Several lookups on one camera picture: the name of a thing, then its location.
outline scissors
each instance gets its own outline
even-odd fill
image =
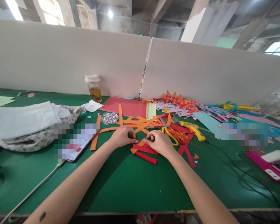
[[[178,124],[178,125],[180,125],[180,126],[182,126],[182,127],[185,127],[185,128],[188,128],[188,129],[190,129],[190,130],[192,130],[194,133],[195,133],[195,135],[197,136],[197,138],[198,138],[198,141],[200,141],[200,142],[204,142],[205,141],[205,136],[198,130],[199,129],[199,126],[198,125],[196,125],[196,124],[191,124],[191,123],[189,123],[189,122],[184,122],[184,121],[179,121],[176,117],[172,117],[172,121],[175,123],[175,124]]]
[[[172,143],[173,146],[178,146],[179,143],[185,144],[187,142],[184,133],[182,133],[180,130],[175,129],[174,127],[169,127],[169,125],[167,125],[167,123],[164,121],[162,117],[159,117],[159,119],[164,125],[164,127],[162,127],[162,132],[166,131],[166,133],[175,141],[175,143]],[[176,132],[178,132],[183,139],[179,138]]]

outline light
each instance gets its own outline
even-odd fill
[[[47,24],[58,25],[58,19],[48,13],[44,12],[44,19],[46,20]]]
[[[16,19],[16,20],[20,20],[20,21],[23,21],[23,17],[19,11],[19,7],[18,7],[18,4],[16,3],[16,0],[5,0],[10,11],[12,12],[13,14],[13,17]]]
[[[53,2],[53,5],[54,5],[54,8],[55,8],[57,17],[59,19],[61,19],[62,21],[64,21],[59,3],[56,0],[53,0],[52,2]]]
[[[113,18],[113,12],[112,12],[111,10],[109,10],[109,12],[108,12],[108,16],[109,16],[109,18],[110,18],[110,19],[112,19],[112,18]]]

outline green workbench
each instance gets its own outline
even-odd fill
[[[17,97],[19,90],[0,89],[0,96],[12,96],[15,102],[5,107],[20,107],[46,101],[80,106],[91,98],[88,95],[34,92],[35,97],[27,94]],[[77,123],[96,123],[97,113],[80,114]],[[186,120],[205,128],[192,118]],[[102,123],[101,128],[110,127]],[[256,177],[276,195],[280,201],[280,184],[269,178],[255,163],[245,156],[243,148],[222,146],[214,134],[201,130],[212,144],[224,150],[234,162]],[[108,140],[113,131],[99,134],[97,148]],[[137,133],[139,140],[145,134]],[[194,136],[189,144],[191,153],[196,153],[198,166],[195,172],[204,180],[219,199],[233,211],[235,209],[276,209],[279,208],[271,194],[257,181],[237,169],[217,148],[206,142],[199,142]],[[94,152],[90,144],[76,162],[66,162],[16,211],[18,215],[29,215],[41,202],[64,181],[81,163]],[[171,213],[193,210],[188,194],[173,167],[163,156],[150,155],[157,159],[157,166],[133,155],[131,146],[118,148],[107,159],[83,198],[77,212],[84,214],[137,214]],[[280,149],[280,142],[269,144],[267,152]],[[0,151],[0,215],[9,213],[28,193],[42,181],[56,166],[54,144],[37,152]]]

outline ceiling light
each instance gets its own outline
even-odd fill
[[[23,21],[23,17],[19,11],[19,7],[18,7],[18,4],[16,3],[15,0],[5,0],[10,11],[12,12],[13,14],[13,17],[16,19],[16,20],[21,20]]]
[[[109,12],[108,12],[108,16],[109,16],[109,18],[110,18],[110,19],[112,19],[112,18],[113,18],[113,12],[112,12],[111,10],[109,10]]]

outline partition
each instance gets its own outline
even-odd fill
[[[169,90],[206,105],[254,106],[279,87],[279,56],[153,38],[141,98]]]
[[[151,38],[28,21],[0,20],[0,88],[139,97]]]

